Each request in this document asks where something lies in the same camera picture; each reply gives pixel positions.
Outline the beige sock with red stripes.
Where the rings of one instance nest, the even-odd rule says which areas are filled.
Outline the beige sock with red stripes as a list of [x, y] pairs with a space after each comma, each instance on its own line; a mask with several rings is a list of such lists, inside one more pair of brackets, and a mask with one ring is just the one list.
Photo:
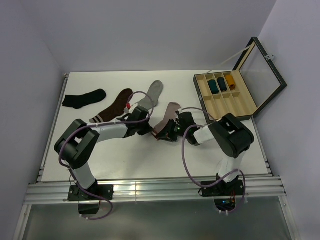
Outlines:
[[175, 128], [176, 112], [180, 108], [179, 103], [170, 102], [168, 104], [162, 121], [153, 128], [152, 134], [157, 140], [169, 140], [168, 135]]

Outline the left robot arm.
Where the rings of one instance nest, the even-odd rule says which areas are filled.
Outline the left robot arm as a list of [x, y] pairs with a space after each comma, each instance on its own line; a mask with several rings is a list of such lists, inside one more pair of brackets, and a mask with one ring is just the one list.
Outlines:
[[135, 134], [143, 136], [152, 131], [150, 113], [144, 107], [136, 107], [132, 113], [104, 123], [88, 124], [76, 119], [54, 145], [59, 163], [66, 167], [80, 185], [79, 194], [86, 200], [96, 197], [97, 180], [88, 161], [96, 144], [113, 139], [125, 139]]

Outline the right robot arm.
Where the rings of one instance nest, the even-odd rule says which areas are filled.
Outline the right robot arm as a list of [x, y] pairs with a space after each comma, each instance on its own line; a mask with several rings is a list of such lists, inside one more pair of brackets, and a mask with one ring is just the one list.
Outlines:
[[239, 179], [240, 165], [246, 151], [255, 141], [254, 135], [231, 113], [206, 126], [197, 125], [191, 112], [176, 114], [177, 117], [169, 119], [162, 130], [155, 131], [155, 138], [176, 142], [182, 137], [193, 146], [215, 140], [224, 153], [217, 173], [216, 189], [222, 195], [229, 194], [234, 188], [233, 182]]

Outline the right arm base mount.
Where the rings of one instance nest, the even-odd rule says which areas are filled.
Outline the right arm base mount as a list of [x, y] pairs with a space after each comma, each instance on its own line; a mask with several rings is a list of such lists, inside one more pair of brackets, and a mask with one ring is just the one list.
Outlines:
[[237, 207], [236, 197], [244, 197], [246, 193], [246, 184], [236, 178], [235, 180], [225, 183], [224, 181], [212, 187], [200, 188], [198, 194], [201, 197], [224, 197], [214, 200], [215, 207], [222, 212], [233, 211]]

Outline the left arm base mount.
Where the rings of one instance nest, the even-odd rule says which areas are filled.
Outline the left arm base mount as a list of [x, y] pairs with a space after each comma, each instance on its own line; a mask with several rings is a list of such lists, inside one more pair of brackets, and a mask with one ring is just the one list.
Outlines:
[[68, 202], [78, 202], [78, 212], [82, 216], [93, 216], [98, 213], [102, 201], [112, 200], [114, 186], [112, 184], [96, 185], [91, 188], [89, 194], [81, 190], [77, 185], [69, 188]]

